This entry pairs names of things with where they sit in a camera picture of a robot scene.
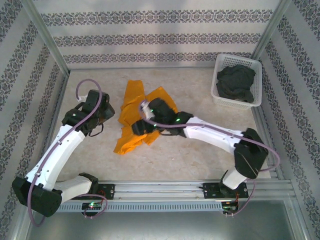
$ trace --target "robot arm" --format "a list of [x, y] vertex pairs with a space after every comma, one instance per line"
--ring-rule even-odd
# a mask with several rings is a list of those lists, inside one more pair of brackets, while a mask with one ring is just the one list
[[[12, 188], [21, 204], [27, 206], [28, 191], [34, 178], [36, 178], [36, 182], [32, 191], [31, 208], [46, 217], [53, 215], [60, 204], [69, 199], [81, 194], [96, 194], [98, 179], [87, 173], [81, 173], [68, 181], [59, 183], [56, 183], [56, 181], [76, 147], [85, 137], [96, 136], [97, 134], [91, 135], [91, 133], [97, 126], [101, 126], [102, 132], [104, 129], [103, 123], [115, 114], [109, 103], [109, 95], [103, 92], [97, 111], [75, 130], [71, 131], [62, 142], [59, 142], [65, 133], [90, 114], [97, 105], [98, 99], [99, 92], [90, 90], [85, 102], [81, 102], [65, 114], [57, 136], [37, 165], [25, 178], [16, 177], [14, 179]], [[37, 174], [41, 163], [56, 143], [59, 143], [59, 145], [48, 157], [41, 172]]]
[[156, 98], [151, 102], [142, 105], [142, 111], [147, 120], [166, 125], [181, 125], [184, 127], [163, 128], [156, 124], [149, 124], [144, 120], [139, 120], [132, 125], [133, 133], [143, 135], [153, 131], [164, 130], [170, 132], [172, 136], [182, 136], [184, 138], [198, 139], [206, 143], [224, 149], [234, 155], [234, 167], [227, 170], [220, 181], [220, 191], [226, 197], [234, 195], [235, 189], [246, 179], [255, 179], [268, 155], [268, 151], [256, 144], [241, 140], [234, 136], [245, 137], [262, 143], [258, 133], [251, 128], [246, 131], [226, 129], [211, 123], [207, 123], [200, 118], [187, 112], [175, 113], [162, 99]]

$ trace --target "beige floor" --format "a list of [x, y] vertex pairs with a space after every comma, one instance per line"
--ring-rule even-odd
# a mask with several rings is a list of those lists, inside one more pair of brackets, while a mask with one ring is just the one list
[[[208, 143], [180, 136], [160, 136], [151, 146], [143, 144], [125, 155], [113, 153], [122, 125], [118, 122], [128, 80], [142, 80], [145, 93], [159, 86], [169, 93], [179, 111], [225, 128], [246, 130], [256, 128], [251, 110], [237, 110], [215, 105], [210, 94], [213, 69], [110, 69], [71, 71], [57, 126], [65, 113], [78, 104], [76, 85], [82, 79], [99, 82], [110, 95], [115, 116], [104, 124], [104, 132], [86, 137], [65, 164], [58, 180], [64, 181], [87, 172], [99, 180], [204, 180], [220, 179], [234, 165], [234, 156]], [[85, 96], [93, 83], [84, 83], [79, 91]], [[264, 172], [260, 178], [270, 178]]]

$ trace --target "patterned wallpaper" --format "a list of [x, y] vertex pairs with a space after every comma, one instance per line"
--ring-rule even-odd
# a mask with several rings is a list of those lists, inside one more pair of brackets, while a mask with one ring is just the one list
[[249, 56], [279, 0], [36, 0], [70, 69], [214, 66]]
[[262, 109], [311, 239], [320, 239], [320, 2], [294, 0], [261, 60]]
[[0, 1], [0, 239], [20, 206], [11, 183], [38, 162], [63, 75], [19, 0]]

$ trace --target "yellow cloth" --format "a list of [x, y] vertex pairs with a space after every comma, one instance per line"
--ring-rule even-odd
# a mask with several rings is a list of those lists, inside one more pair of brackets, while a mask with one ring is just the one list
[[116, 154], [123, 155], [131, 152], [143, 142], [150, 145], [159, 137], [160, 133], [158, 131], [138, 136], [133, 133], [131, 128], [132, 124], [141, 119], [138, 112], [139, 104], [145, 99], [150, 102], [156, 98], [163, 99], [175, 113], [178, 112], [175, 102], [162, 86], [145, 96], [144, 85], [141, 80], [128, 81], [123, 105], [121, 106], [122, 112], [118, 119], [119, 123], [123, 124], [124, 127], [122, 128], [121, 138], [118, 139], [113, 150]]

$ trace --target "white plastic basket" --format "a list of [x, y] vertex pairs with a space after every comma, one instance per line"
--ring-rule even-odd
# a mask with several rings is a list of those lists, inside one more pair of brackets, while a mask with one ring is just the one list
[[[232, 100], [224, 97], [220, 97], [217, 89], [217, 74], [222, 71], [225, 67], [233, 67], [235, 65], [244, 65], [255, 71], [254, 82], [250, 87], [250, 91], [253, 95], [254, 102], [248, 103], [241, 100]], [[235, 56], [230, 54], [219, 54], [215, 61], [213, 79], [211, 85], [211, 95], [215, 104], [229, 106], [237, 109], [247, 110], [252, 107], [258, 107], [261, 104], [262, 99], [262, 66], [259, 61]]]

